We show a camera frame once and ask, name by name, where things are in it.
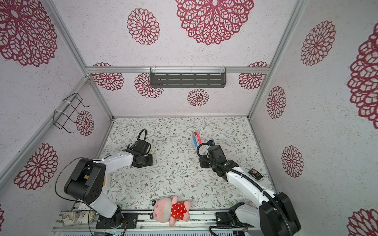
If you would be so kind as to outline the pink highlighter pen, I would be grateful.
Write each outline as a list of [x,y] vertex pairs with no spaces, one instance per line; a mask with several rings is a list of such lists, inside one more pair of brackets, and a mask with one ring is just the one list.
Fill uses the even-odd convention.
[[196,138],[197,138],[198,145],[200,145],[201,144],[201,139],[200,139],[199,133],[196,132],[195,135],[196,135]]

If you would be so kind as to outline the blue highlighter pen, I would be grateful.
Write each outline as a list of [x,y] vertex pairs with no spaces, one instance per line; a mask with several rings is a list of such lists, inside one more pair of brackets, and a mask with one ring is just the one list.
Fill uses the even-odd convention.
[[197,141],[196,141],[196,138],[195,138],[195,135],[194,135],[194,134],[192,134],[192,139],[193,139],[193,142],[194,142],[194,146],[195,146],[195,148],[197,148],[198,145],[197,145]]

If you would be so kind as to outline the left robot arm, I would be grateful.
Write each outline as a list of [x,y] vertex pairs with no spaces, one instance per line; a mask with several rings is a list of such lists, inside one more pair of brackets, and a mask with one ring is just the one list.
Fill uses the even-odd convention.
[[79,158],[64,186],[64,193],[98,213],[96,228],[122,228],[126,222],[121,207],[102,192],[105,177],[123,167],[152,166],[150,150],[149,142],[137,140],[127,149],[103,159]]

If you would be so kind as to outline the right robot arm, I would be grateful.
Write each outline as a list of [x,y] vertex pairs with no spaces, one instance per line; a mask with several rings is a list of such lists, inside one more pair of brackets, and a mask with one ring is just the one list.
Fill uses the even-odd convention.
[[218,177],[235,186],[252,201],[254,206],[238,202],[228,211],[218,212],[214,229],[255,228],[264,236],[293,236],[301,230],[299,218],[288,195],[263,187],[235,161],[226,159],[220,145],[210,140],[196,149],[201,168],[212,169]]

